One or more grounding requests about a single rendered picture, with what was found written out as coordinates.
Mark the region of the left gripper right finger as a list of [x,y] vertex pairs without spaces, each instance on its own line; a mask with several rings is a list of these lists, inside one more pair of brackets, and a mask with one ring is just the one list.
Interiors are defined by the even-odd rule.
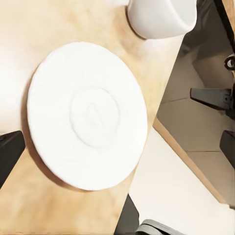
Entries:
[[220,139],[219,147],[235,169],[235,132],[224,130]]

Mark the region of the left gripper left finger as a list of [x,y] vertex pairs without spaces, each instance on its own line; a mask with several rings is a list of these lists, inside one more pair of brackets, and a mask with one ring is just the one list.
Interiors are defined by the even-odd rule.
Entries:
[[25,150],[21,130],[0,136],[0,189]]

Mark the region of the coffee cup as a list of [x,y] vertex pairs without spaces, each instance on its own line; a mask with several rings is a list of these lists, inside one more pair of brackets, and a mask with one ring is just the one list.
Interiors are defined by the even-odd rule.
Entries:
[[177,37],[195,27],[196,0],[129,0],[128,19],[134,31],[145,39]]

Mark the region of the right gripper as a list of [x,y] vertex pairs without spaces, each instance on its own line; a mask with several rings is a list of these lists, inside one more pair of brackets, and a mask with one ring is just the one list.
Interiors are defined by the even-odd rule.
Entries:
[[[189,97],[192,100],[212,107],[216,110],[225,110],[226,115],[235,119],[235,82],[232,89],[192,88]],[[233,108],[232,108],[233,104]]]

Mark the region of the saucer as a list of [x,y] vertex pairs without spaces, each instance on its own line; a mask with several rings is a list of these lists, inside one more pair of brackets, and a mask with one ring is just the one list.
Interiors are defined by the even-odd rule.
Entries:
[[115,186],[141,158],[141,89],[126,64],[101,46],[71,43],[49,54],[33,75],[26,108],[37,153],[75,188]]

